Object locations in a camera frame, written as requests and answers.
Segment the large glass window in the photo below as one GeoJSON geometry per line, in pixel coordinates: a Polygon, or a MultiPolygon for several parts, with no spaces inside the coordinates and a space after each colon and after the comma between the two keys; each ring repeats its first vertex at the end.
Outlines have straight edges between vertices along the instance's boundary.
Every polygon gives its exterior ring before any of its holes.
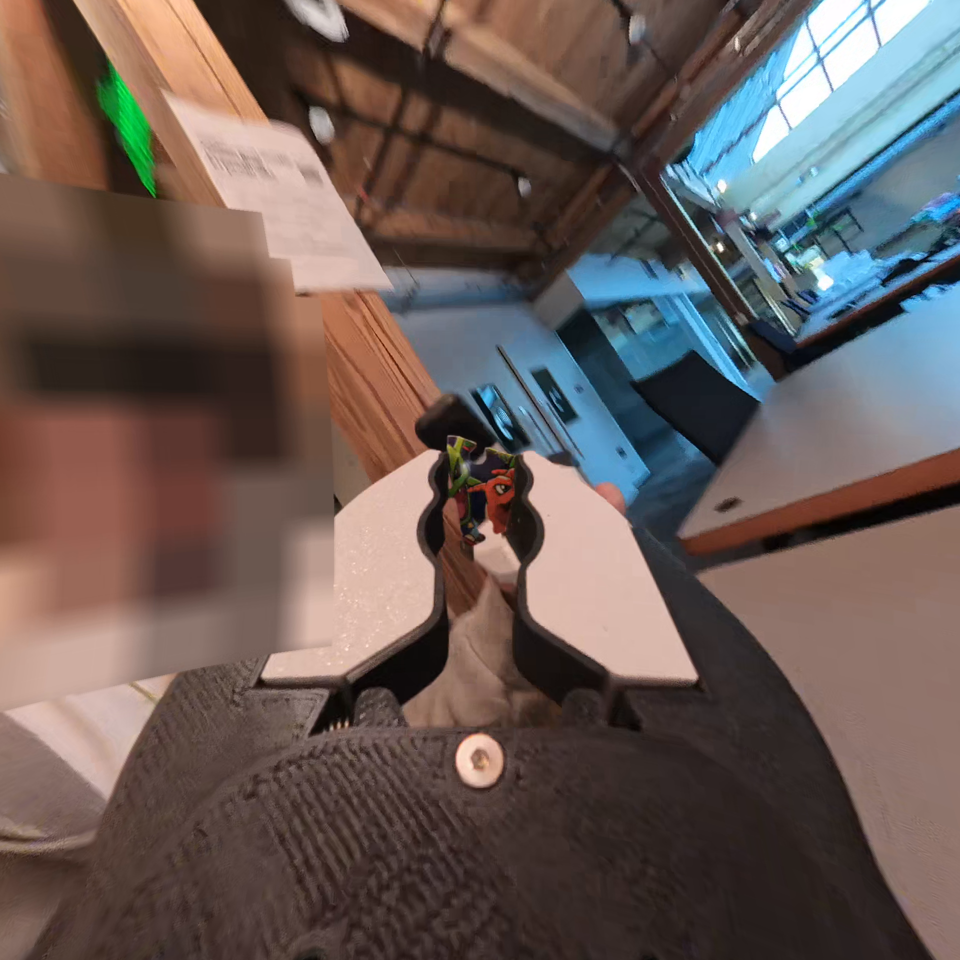
{"type": "Polygon", "coordinates": [[[955,1],[820,2],[677,157],[774,329],[954,242],[958,18],[955,1]]]}

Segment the wooden pillar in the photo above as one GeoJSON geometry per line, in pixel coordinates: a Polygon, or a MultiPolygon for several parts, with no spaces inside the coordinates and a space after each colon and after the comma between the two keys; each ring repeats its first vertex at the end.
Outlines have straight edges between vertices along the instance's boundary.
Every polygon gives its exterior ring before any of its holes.
{"type": "MultiPolygon", "coordinates": [[[[225,206],[165,93],[264,124],[267,115],[195,2],[78,1],[80,16],[142,108],[172,162],[174,197],[225,206]]],[[[415,422],[440,391],[379,294],[299,295],[295,318],[322,322],[329,404],[352,498],[427,448],[415,422]]]]}

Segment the curved jigsaw puzzle piece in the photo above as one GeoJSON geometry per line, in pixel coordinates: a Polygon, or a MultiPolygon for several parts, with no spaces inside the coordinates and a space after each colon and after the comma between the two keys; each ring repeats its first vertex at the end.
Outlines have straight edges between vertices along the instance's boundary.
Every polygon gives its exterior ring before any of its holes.
{"type": "Polygon", "coordinates": [[[445,452],[448,465],[448,498],[458,513],[461,552],[474,559],[474,548],[486,540],[485,522],[494,534],[506,532],[515,496],[519,457],[496,446],[449,434],[445,452]]]}

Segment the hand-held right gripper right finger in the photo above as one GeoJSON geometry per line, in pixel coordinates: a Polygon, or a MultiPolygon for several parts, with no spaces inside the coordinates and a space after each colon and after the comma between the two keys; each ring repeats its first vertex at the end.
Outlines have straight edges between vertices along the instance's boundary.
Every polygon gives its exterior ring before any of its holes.
{"type": "Polygon", "coordinates": [[[624,515],[572,466],[519,457],[510,548],[519,562],[512,655],[560,705],[637,689],[692,689],[699,674],[624,515]]]}

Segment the dark office chair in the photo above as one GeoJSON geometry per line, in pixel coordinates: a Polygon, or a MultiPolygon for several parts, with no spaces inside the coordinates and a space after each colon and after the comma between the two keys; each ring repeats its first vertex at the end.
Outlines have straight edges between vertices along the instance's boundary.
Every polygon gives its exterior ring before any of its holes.
{"type": "Polygon", "coordinates": [[[727,459],[762,404],[695,351],[630,387],[715,467],[727,459]]]}

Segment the dark framed wall picture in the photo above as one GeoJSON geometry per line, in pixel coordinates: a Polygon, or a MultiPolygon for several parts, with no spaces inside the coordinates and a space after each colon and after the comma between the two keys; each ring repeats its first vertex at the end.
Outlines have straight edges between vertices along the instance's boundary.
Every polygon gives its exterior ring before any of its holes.
{"type": "Polygon", "coordinates": [[[500,446],[511,454],[523,450],[526,434],[515,420],[512,409],[498,388],[493,384],[486,384],[471,390],[470,395],[500,446]]]}
{"type": "Polygon", "coordinates": [[[531,376],[548,402],[553,415],[565,426],[579,420],[579,414],[570,403],[560,384],[546,366],[531,369],[531,376]]]}

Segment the green glowing sign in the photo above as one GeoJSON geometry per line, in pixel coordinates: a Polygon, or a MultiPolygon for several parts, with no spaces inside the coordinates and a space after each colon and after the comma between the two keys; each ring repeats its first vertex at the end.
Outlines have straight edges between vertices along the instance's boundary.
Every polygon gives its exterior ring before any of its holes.
{"type": "Polygon", "coordinates": [[[95,98],[138,183],[150,198],[159,198],[154,131],[126,81],[109,59],[96,81],[95,98]]]}

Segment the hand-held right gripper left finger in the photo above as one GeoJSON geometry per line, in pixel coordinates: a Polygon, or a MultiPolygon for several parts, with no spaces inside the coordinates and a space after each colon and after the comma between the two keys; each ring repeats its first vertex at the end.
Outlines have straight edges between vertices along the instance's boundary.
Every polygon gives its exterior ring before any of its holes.
{"type": "Polygon", "coordinates": [[[448,483],[447,456],[427,450],[356,496],[330,530],[296,535],[264,687],[384,689],[406,703],[438,678],[449,656],[448,483]]]}

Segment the white paper notice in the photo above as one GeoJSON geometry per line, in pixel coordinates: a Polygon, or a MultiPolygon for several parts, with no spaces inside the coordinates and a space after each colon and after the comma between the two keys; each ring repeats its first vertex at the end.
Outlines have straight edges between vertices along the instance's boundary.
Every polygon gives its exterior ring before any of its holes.
{"type": "Polygon", "coordinates": [[[297,294],[393,289],[298,128],[244,121],[163,96],[225,205],[261,215],[268,252],[289,262],[297,294]]]}

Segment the wood-edged grey table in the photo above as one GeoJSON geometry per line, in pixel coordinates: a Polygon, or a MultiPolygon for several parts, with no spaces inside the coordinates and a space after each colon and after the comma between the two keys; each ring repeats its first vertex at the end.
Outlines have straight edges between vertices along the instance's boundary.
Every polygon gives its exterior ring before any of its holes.
{"type": "Polygon", "coordinates": [[[959,299],[944,294],[770,390],[678,530],[710,556],[959,480],[959,299]],[[735,510],[717,512],[724,498],[735,510]]]}

